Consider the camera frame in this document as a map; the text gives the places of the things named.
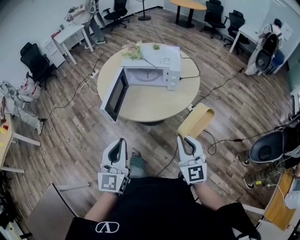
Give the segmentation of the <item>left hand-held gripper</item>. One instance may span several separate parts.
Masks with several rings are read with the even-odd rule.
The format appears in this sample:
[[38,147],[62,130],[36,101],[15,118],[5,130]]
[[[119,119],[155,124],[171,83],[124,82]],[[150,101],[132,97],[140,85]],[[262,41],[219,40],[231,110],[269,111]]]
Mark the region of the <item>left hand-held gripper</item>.
[[[101,172],[98,173],[98,189],[103,192],[122,195],[129,181],[129,170],[126,167],[128,159],[127,142],[120,138],[112,142],[103,152]],[[109,165],[119,164],[123,169]]]

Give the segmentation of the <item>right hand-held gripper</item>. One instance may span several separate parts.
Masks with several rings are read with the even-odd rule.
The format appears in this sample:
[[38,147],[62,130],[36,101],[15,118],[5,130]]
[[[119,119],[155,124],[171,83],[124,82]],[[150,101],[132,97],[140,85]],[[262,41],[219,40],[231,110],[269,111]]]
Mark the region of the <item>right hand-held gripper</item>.
[[186,151],[184,140],[181,136],[177,136],[180,173],[188,185],[205,182],[207,163],[202,145],[192,137],[185,137],[185,142],[192,148],[191,152]]

